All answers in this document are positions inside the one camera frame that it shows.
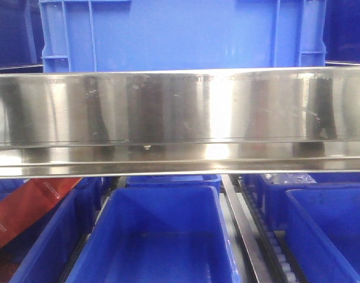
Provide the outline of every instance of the stainless steel rail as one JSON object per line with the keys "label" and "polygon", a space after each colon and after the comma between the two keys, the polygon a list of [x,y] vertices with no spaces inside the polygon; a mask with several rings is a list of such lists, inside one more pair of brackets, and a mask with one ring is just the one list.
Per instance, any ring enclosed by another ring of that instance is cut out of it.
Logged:
{"label": "stainless steel rail", "polygon": [[0,177],[360,170],[360,67],[0,75]]}
{"label": "stainless steel rail", "polygon": [[243,255],[246,257],[249,268],[252,269],[253,280],[257,283],[274,283],[269,268],[258,247],[255,236],[249,226],[247,217],[239,203],[237,194],[229,175],[223,175],[223,185],[226,194],[227,204],[235,222],[235,228],[242,242]]}

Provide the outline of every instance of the stainless steel bar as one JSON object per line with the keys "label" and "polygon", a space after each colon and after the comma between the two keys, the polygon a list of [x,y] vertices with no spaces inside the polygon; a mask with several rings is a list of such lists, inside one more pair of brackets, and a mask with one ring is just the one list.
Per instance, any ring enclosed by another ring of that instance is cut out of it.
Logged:
{"label": "stainless steel bar", "polygon": [[43,70],[44,70],[44,66],[42,64],[10,66],[10,67],[0,67],[0,74],[42,73]]}
{"label": "stainless steel bar", "polygon": [[347,62],[347,61],[327,61],[326,62],[327,66],[356,66],[356,67],[360,67],[360,62]]}
{"label": "stainless steel bar", "polygon": [[228,175],[223,175],[222,179],[227,204],[229,205],[231,214],[234,218],[236,230],[244,246],[243,254],[247,256],[247,259],[250,262],[250,268],[253,271],[254,280],[257,283],[274,283],[275,281],[269,273],[269,269],[267,268],[255,236],[239,203],[230,177]]}
{"label": "stainless steel bar", "polygon": [[360,67],[0,75],[0,177],[360,170]]}

